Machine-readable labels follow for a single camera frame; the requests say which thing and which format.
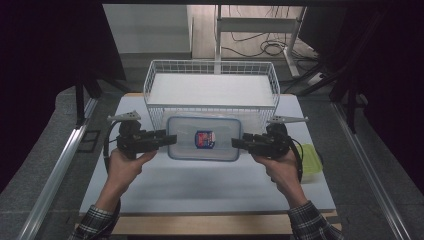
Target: white table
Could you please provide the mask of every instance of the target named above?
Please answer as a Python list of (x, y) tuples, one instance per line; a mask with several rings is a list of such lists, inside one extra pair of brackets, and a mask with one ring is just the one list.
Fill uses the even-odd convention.
[[(124, 96), (116, 114), (133, 110), (140, 113), (143, 129), (153, 129), (141, 94)], [(303, 117), (299, 102), (293, 95), (281, 96), (276, 115)], [(312, 143), (306, 123), (289, 123), (286, 126), (292, 138), (300, 143)], [(116, 126), (112, 131), (111, 139), (117, 136), (118, 128)], [(81, 214), (85, 214), (89, 206), (97, 200), (106, 177), (103, 156), (100, 156), (81, 205)], [(336, 215), (335, 205), (322, 172), (305, 175), (302, 187), (307, 198), (313, 201), (318, 209), (329, 212), (332, 216)], [(121, 224), (121, 228), (118, 222), (115, 233), (126, 234), (204, 234), (209, 231), (215, 234), (232, 234), (234, 231), (275, 233), (275, 229), (270, 229), (271, 232), (260, 226), (258, 229), (256, 218), (286, 218), (284, 212), (289, 209), (287, 201), (270, 181), (264, 167), (247, 153), (242, 153), (237, 161), (230, 163), (183, 161), (170, 159), (166, 148), (161, 149), (155, 159), (143, 166), (143, 173), (131, 184), (121, 201), (121, 215), (130, 217), (121, 217), (119, 222), (124, 225), (132, 224), (132, 227)], [(200, 224), (205, 221), (205, 216), (209, 219), (207, 229), (202, 229), (202, 226), (191, 226), (190, 229), (186, 226), (185, 230), (181, 229), (185, 226), (185, 221)], [(228, 230), (228, 227), (225, 228), (227, 230), (213, 229), (214, 224), (216, 227), (223, 227), (228, 217), (231, 223), (227, 222), (225, 226), (238, 225), (240, 222), (234, 222), (234, 218), (238, 219), (240, 216), (245, 218), (244, 224), (246, 218), (252, 218), (255, 227), (245, 228), (244, 225), (242, 228), (233, 226), (231, 230)], [(290, 226), (287, 219), (280, 220)], [(266, 224), (265, 219), (261, 219), (261, 222)], [(134, 230), (137, 229), (134, 224), (139, 225), (139, 230)], [(159, 228), (161, 224), (165, 224), (167, 230)]]

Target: sticker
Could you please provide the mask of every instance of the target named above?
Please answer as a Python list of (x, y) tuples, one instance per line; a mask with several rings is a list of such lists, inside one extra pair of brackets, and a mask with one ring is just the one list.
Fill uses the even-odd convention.
[(197, 131), (194, 144), (199, 149), (212, 149), (215, 146), (215, 133), (212, 131)]

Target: sleeve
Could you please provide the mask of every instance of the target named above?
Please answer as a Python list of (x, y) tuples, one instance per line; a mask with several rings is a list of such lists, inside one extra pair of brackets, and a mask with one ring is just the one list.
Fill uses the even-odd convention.
[(95, 239), (108, 239), (117, 221), (117, 214), (92, 205), (68, 240), (91, 239), (101, 231), (103, 232)]
[(342, 233), (331, 226), (311, 201), (288, 211), (295, 239), (344, 239)]

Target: white wall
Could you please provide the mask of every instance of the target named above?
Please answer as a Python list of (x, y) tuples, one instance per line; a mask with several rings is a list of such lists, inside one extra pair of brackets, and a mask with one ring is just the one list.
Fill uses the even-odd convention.
[(191, 50), (186, 5), (103, 4), (119, 53)]

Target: floor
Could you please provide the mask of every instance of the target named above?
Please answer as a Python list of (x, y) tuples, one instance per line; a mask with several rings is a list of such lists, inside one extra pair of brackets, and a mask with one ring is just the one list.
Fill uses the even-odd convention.
[[(300, 13), (300, 7), (263, 7), (263, 6), (222, 6), (222, 17), (249, 17), (249, 18), (296, 18)], [(216, 24), (214, 16), (218, 9), (214, 6), (194, 5), (191, 6), (194, 19), (193, 35), (202, 41), (193, 41), (193, 58), (213, 59), (215, 57), (214, 46), (216, 39)], [(281, 41), (288, 43), (290, 34), (263, 34), (263, 33), (229, 33), (221, 34), (221, 56), (223, 59), (240, 58), (243, 56), (254, 56), (254, 58), (272, 58), (263, 52), (261, 44), (264, 41)], [(303, 43), (299, 40), (295, 44), (296, 50), (303, 49)], [(276, 54), (280, 51), (277, 47), (270, 47), (267, 52)]]
[[(160, 55), (160, 57), (186, 58), (187, 56)], [(157, 59), (158, 56), (122, 55), (128, 78), (128, 81), (122, 82), (122, 84), (134, 91), (142, 91), (144, 76), (148, 68), (147, 63), (154, 58)], [(270, 61), (274, 63), (279, 79), (291, 79), (287, 65), (281, 58), (271, 58)], [(104, 119), (108, 115), (114, 115), (123, 93), (101, 80), (99, 83), (103, 94), (98, 99), (88, 131), (94, 134), (98, 133), (98, 139), (103, 139), (108, 127), (108, 123)], [(282, 92), (288, 86), (290, 85), (283, 84)], [(291, 91), (295, 92), (307, 86), (308, 83), (305, 80), (293, 85)], [(323, 160), (323, 171), (342, 222), (343, 233), (346, 239), (396, 239), (387, 221), (387, 216), (377, 201), (375, 192), (370, 187), (364, 169), (359, 164), (358, 157), (343, 131), (343, 125), (337, 117), (334, 105), (328, 99), (331, 89), (332, 85), (328, 85), (305, 97), (299, 97), (299, 102), (304, 115), (311, 119), (307, 124), (308, 129)], [(1, 193), (0, 239), (16, 239), (20, 233), (32, 206), (74, 129), (76, 113), (74, 98), (73, 88), (67, 89), (57, 96), (56, 111), (48, 126), (14, 179)], [(355, 124), (356, 136), (362, 143), (385, 191), (403, 219), (410, 239), (424, 239), (423, 195), (375, 134), (360, 108), (356, 111)], [(79, 151), (74, 156), (36, 239), (65, 239), (72, 231), (74, 224), (79, 220), (80, 203), (101, 153), (101, 142), (99, 141), (94, 146), (90, 143), (80, 145), (79, 150), (85, 151)], [(125, 237), (117, 236), (113, 239), (125, 239)], [(142, 239), (158, 238), (147, 236)], [(269, 238), (262, 237), (261, 239), (276, 238), (269, 236)]]

